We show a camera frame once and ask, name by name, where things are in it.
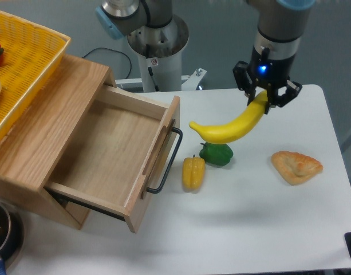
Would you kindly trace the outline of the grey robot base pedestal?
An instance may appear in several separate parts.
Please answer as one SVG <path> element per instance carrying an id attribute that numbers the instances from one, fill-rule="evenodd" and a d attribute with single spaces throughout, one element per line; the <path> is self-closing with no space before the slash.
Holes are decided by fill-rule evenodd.
<path id="1" fill-rule="evenodd" d="M 127 36 L 137 55 L 144 92 L 181 90 L 182 51 L 188 40 L 188 26 L 175 14 L 166 26 L 142 26 Z"/>

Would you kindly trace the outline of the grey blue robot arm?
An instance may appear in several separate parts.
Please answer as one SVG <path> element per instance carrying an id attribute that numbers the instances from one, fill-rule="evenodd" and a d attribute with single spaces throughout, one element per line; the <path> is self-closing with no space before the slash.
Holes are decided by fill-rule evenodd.
<path id="1" fill-rule="evenodd" d="M 218 42 L 236 54 L 253 46 L 249 61 L 238 61 L 232 72 L 249 101 L 257 88 L 267 91 L 268 107 L 283 107 L 295 99 L 301 84 L 290 70 L 305 30 L 313 1 L 103 1 L 95 13 L 114 40 L 124 39 L 139 61 L 148 92 L 173 91 L 180 73 L 170 66 L 156 69 L 146 59 L 181 58 L 186 46 L 221 52 Z"/>

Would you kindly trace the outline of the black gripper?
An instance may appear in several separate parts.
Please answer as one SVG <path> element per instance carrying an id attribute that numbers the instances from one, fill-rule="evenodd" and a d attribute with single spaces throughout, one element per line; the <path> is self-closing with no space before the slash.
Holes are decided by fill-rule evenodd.
<path id="1" fill-rule="evenodd" d="M 232 72 L 237 88 L 244 91 L 248 98 L 247 105 L 255 99 L 255 87 L 264 88 L 267 92 L 265 114 L 270 108 L 282 108 L 294 100 L 302 90 L 300 83 L 288 80 L 294 59 L 295 55 L 282 60 L 263 60 L 262 55 L 253 49 L 249 64 L 238 61 Z M 279 88 L 286 88 L 284 94 L 278 94 Z"/>

